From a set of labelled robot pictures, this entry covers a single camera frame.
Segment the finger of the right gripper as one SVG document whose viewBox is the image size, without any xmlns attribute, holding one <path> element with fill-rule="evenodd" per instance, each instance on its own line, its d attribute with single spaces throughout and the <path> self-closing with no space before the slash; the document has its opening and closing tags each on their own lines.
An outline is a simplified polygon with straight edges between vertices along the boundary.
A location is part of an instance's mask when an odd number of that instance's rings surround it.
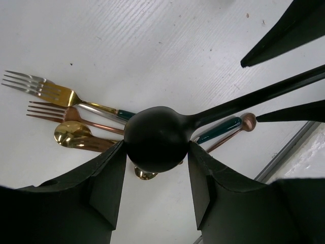
<svg viewBox="0 0 325 244">
<path fill-rule="evenodd" d="M 280 121 L 315 121 L 324 123 L 324 100 L 289 107 L 256 117 L 259 123 Z"/>
<path fill-rule="evenodd" d="M 324 1 L 294 0 L 266 35 L 242 58 L 251 67 L 324 36 Z"/>
</svg>

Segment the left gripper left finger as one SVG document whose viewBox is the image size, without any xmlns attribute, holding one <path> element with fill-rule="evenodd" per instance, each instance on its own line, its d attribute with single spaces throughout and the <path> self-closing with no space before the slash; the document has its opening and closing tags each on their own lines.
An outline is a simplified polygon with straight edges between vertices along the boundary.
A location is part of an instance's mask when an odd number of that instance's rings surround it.
<svg viewBox="0 0 325 244">
<path fill-rule="evenodd" d="M 126 168 L 118 142 L 41 185 L 1 187 L 1 243 L 109 243 Z"/>
</svg>

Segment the black round spoon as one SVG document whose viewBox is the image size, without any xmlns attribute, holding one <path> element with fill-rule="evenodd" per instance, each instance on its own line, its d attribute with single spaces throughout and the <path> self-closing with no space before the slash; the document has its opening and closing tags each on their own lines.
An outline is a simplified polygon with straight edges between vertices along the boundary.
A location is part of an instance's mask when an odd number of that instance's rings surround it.
<svg viewBox="0 0 325 244">
<path fill-rule="evenodd" d="M 324 66 L 319 66 L 193 115 L 165 106 L 145 109 L 124 127 L 126 153 L 142 171 L 169 171 L 185 158 L 197 129 L 323 79 Z"/>
</svg>

